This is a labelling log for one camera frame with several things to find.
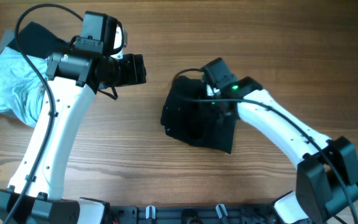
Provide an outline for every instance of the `wood grain surface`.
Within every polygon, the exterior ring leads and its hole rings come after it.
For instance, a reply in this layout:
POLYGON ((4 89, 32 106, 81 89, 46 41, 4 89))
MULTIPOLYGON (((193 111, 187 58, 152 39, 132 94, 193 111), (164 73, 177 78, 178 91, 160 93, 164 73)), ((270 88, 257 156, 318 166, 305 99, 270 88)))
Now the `wood grain surface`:
MULTIPOLYGON (((306 124, 350 139, 358 153, 358 1, 70 2, 63 5, 81 15, 103 12, 122 21, 126 53, 144 55, 147 83, 118 88, 117 101, 96 95, 71 151, 65 198, 216 205, 268 202, 294 190, 290 161, 247 124, 238 123, 231 155, 165 135, 160 115, 172 76, 216 57, 239 78, 259 81, 306 124)), ((32 5, 0 4, 0 39, 32 5)), ((58 9, 39 9, 22 27, 29 21, 64 39, 81 30, 58 9)), ((0 188, 18 168, 32 131, 0 116, 0 188)), ((351 223, 348 209, 340 216, 351 223)))

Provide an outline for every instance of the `black cloth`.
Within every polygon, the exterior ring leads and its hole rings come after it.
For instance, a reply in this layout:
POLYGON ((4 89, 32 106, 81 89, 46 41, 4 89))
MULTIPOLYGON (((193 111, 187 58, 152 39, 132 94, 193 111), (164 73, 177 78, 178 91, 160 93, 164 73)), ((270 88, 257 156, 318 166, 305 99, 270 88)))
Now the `black cloth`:
POLYGON ((223 118, 215 105, 183 101, 175 95, 205 99, 201 80, 179 77, 165 101, 161 125, 165 134, 191 146, 207 147, 231 153, 236 120, 223 118))
MULTIPOLYGON (((8 47, 18 52, 15 41, 13 39, 8 47)), ((30 22, 19 32, 19 44, 23 53, 38 58, 47 58, 57 48, 68 46, 67 42, 35 22, 30 22)))

